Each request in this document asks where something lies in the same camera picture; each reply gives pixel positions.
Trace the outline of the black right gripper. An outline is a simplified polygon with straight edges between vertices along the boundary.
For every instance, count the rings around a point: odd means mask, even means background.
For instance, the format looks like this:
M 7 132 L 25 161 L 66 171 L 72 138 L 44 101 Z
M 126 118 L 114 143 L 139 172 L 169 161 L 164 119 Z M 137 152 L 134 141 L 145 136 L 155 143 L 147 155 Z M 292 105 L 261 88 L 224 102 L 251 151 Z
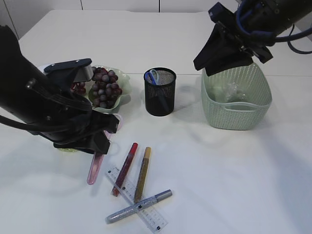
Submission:
M 236 12 L 231 12 L 220 2 L 209 11 L 210 19 L 215 23 L 206 44 L 193 60 L 196 70 L 205 69 L 208 76 L 253 63 L 256 56 L 262 63 L 273 58 L 266 42 L 273 38 L 272 32 L 246 29 L 245 20 L 249 20 L 255 11 L 254 1 L 243 1 Z

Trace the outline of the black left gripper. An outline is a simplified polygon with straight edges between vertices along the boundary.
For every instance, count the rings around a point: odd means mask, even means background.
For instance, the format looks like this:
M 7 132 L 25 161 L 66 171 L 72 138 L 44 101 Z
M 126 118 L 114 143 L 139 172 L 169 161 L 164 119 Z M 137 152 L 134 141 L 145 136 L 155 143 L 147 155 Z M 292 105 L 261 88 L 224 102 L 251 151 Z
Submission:
M 92 112 L 90 101 L 84 97 L 77 97 L 74 106 L 48 102 L 36 112 L 43 117 L 34 123 L 38 130 L 31 134 L 52 141 L 57 149 L 75 149 L 88 154 L 107 154 L 110 141 L 104 132 L 85 135 L 90 134 L 91 129 L 115 134 L 120 122 L 113 114 Z

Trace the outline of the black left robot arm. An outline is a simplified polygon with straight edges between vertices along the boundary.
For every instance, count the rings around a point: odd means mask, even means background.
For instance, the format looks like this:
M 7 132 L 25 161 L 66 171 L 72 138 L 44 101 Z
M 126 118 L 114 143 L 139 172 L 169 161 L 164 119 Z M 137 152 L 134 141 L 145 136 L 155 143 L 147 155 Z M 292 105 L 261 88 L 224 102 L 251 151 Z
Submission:
M 90 101 L 71 91 L 76 78 L 90 80 L 91 59 L 54 63 L 40 71 L 21 53 L 10 27 L 0 28 L 0 106 L 17 120 L 2 124 L 50 140 L 56 148 L 106 154 L 107 133 L 117 132 L 119 120 L 95 111 Z

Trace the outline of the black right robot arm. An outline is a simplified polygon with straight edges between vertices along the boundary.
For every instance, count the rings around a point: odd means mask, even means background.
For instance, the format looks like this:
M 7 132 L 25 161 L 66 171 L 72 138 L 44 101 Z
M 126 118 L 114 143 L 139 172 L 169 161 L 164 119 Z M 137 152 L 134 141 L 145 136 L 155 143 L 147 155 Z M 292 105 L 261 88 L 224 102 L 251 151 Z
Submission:
M 307 29 L 280 36 L 311 11 L 310 0 L 243 0 L 235 12 L 217 2 L 208 11 L 214 28 L 194 59 L 194 67 L 211 76 L 251 65 L 253 57 L 266 63 L 273 58 L 269 47 L 311 35 L 312 30 Z

